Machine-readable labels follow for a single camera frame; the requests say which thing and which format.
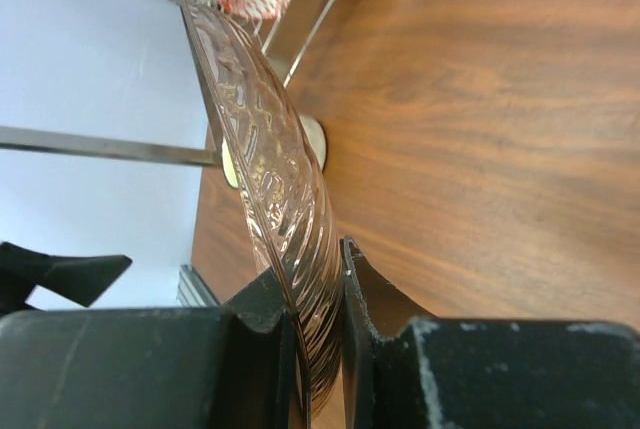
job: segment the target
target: white surface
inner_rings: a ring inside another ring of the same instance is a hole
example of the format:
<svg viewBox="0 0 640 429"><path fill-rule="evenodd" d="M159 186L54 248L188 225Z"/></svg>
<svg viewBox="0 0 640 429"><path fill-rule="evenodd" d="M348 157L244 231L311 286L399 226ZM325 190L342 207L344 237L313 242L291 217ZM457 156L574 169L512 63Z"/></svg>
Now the white surface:
<svg viewBox="0 0 640 429"><path fill-rule="evenodd" d="M182 19L166 0L0 0L0 125L203 147ZM174 304L196 168L0 150L0 241L134 265L97 306ZM36 295L40 306L59 307Z"/></svg>

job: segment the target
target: textured glass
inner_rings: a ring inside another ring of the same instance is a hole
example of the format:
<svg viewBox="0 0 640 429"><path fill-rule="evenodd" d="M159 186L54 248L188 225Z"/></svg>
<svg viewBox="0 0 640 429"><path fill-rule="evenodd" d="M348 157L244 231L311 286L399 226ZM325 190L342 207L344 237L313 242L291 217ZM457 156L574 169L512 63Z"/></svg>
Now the textured glass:
<svg viewBox="0 0 640 429"><path fill-rule="evenodd" d="M289 97L250 36L215 9L188 11L215 82L258 271L283 270L295 301L317 415L339 368L343 293L322 173Z"/></svg>

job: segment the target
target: brown wood surface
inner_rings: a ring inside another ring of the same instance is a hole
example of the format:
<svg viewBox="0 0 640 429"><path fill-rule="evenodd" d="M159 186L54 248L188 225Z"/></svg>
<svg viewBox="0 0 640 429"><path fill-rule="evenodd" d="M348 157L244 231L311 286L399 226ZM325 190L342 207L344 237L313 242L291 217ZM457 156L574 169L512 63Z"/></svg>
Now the brown wood surface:
<svg viewBox="0 0 640 429"><path fill-rule="evenodd" d="M290 93L341 230L429 311L640 329L640 0L339 0ZM255 274L220 171L194 263L223 299Z"/></svg>

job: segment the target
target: white wall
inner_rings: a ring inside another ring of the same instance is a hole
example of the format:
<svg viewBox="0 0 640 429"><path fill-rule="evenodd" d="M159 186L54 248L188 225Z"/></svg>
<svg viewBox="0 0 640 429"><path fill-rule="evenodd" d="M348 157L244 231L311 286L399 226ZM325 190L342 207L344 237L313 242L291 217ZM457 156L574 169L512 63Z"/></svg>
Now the white wall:
<svg viewBox="0 0 640 429"><path fill-rule="evenodd" d="M0 125L203 147L206 116L177 6L0 0ZM0 241L124 253L101 307L174 304L200 170L0 150ZM35 303L64 306L46 294Z"/></svg>

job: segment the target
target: tabletop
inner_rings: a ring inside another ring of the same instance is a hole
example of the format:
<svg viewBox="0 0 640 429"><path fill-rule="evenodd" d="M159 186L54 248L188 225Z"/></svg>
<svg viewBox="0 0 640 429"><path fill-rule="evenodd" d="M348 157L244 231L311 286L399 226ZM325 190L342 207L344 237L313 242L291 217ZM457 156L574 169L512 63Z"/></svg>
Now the tabletop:
<svg viewBox="0 0 640 429"><path fill-rule="evenodd" d="M639 0L338 0L289 92L340 230L426 309L640 329L638 81ZM255 276L219 170L193 261L223 300Z"/></svg>

